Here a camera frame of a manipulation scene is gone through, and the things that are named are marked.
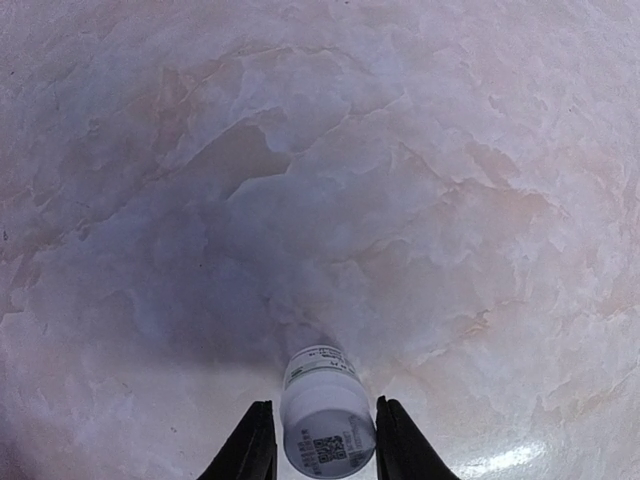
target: white bottle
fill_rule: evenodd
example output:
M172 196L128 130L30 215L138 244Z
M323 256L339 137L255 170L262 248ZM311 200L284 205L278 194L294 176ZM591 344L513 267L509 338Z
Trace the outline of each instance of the white bottle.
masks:
M337 348L316 345L293 356L280 418L287 458L309 477L347 477L364 467L375 451L366 391Z

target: white marble countertop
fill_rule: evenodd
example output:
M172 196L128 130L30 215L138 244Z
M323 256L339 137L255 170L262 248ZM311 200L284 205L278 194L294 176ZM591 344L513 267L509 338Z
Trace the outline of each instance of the white marble countertop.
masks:
M323 338L465 480L640 478L638 19L2 2L0 478L194 479Z

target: small plastic bottle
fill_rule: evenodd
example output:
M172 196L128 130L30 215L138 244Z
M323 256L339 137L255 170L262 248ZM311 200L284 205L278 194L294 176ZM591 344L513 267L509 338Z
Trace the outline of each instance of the small plastic bottle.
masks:
M309 477L348 477L375 451L366 391L337 348L316 345L293 356L285 373L280 417L287 458Z

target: qr code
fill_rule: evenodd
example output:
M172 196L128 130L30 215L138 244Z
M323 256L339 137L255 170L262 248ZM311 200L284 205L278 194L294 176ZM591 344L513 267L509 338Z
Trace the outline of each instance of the qr code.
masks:
M314 440L313 448L318 455L318 461L320 463L329 463L334 460L344 460L347 458L342 437L339 435Z

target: bottle label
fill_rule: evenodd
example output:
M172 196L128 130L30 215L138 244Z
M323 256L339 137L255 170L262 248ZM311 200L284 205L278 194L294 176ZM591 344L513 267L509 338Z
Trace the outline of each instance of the bottle label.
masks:
M291 359L284 376L284 388L289 388L299 378L321 370L342 373L358 380L355 368L340 350L316 346L302 350Z

